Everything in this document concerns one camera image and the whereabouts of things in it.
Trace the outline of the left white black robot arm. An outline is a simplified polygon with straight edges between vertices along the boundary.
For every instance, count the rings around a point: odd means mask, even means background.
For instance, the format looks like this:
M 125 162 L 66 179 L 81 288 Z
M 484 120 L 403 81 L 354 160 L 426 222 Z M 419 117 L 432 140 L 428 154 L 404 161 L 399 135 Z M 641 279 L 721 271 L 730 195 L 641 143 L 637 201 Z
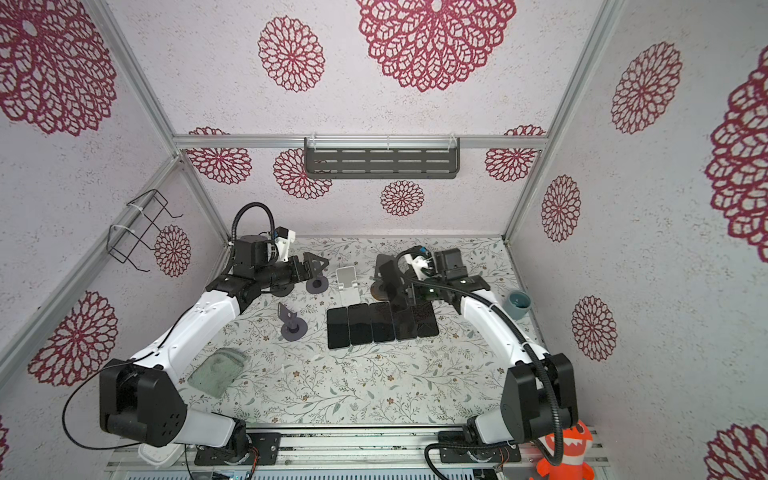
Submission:
M 217 332 L 253 301 L 264 294 L 286 296 L 328 267 L 328 259 L 310 252 L 291 255 L 290 246 L 285 237 L 232 241 L 223 272 L 166 333 L 131 359 L 113 359 L 100 371 L 101 430 L 153 447 L 203 447 L 223 463 L 246 462 L 252 442 L 245 422 L 188 406 L 177 382 Z

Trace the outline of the black smartphone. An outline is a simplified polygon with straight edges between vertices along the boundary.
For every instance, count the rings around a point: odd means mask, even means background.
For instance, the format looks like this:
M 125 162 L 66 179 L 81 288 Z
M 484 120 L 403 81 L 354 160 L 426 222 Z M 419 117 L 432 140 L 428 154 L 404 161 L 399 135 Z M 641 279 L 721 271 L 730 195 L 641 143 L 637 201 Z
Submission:
M 389 302 L 369 305 L 373 341 L 375 343 L 395 340 L 394 321 Z
M 384 292 L 387 294 L 390 306 L 394 311 L 405 310 L 407 305 L 407 295 L 401 278 L 401 272 L 394 259 L 384 262 L 380 266 L 380 275 Z
M 360 303 L 348 307 L 349 335 L 352 345 L 373 342 L 370 305 Z
M 418 337 L 417 324 L 413 311 L 410 307 L 400 309 L 392 305 L 391 313 L 395 338 L 398 341 L 413 340 Z
M 419 303 L 413 306 L 412 312 L 419 338 L 430 338 L 439 335 L 439 326 L 431 302 Z
M 351 345 L 349 316 L 346 307 L 327 310 L 327 344 L 330 350 L 347 348 Z

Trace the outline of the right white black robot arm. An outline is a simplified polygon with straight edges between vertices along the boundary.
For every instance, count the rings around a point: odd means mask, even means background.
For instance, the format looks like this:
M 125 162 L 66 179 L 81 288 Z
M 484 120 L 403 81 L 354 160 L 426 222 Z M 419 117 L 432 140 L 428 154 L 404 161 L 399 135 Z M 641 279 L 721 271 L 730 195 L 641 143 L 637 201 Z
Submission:
M 480 275 L 471 275 L 454 248 L 432 252 L 416 246 L 393 261 L 394 299 L 409 306 L 451 305 L 485 340 L 506 371 L 499 406 L 467 420 L 469 449 L 531 443 L 551 464 L 565 458 L 565 431 L 579 421 L 573 365 L 536 343 L 502 307 Z

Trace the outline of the black phone stand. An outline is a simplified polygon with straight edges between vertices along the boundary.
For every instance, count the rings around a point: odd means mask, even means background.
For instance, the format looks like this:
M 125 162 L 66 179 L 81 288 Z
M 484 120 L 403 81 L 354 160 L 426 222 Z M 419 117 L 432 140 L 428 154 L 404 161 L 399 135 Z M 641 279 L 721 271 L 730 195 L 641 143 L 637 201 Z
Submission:
M 290 285 L 281 286 L 281 287 L 273 287 L 269 290 L 269 293 L 275 297 L 282 298 L 290 295 L 293 292 L 293 290 L 294 290 L 294 285 L 290 284 Z

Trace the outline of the grey phone stand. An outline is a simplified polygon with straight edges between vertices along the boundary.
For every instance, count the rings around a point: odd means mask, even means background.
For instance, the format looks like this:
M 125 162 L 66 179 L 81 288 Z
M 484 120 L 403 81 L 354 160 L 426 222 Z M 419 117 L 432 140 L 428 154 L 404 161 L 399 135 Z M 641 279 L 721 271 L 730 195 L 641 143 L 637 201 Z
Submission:
M 277 308 L 278 318 L 282 322 L 281 335 L 288 342 L 302 339 L 308 332 L 307 322 L 280 302 Z

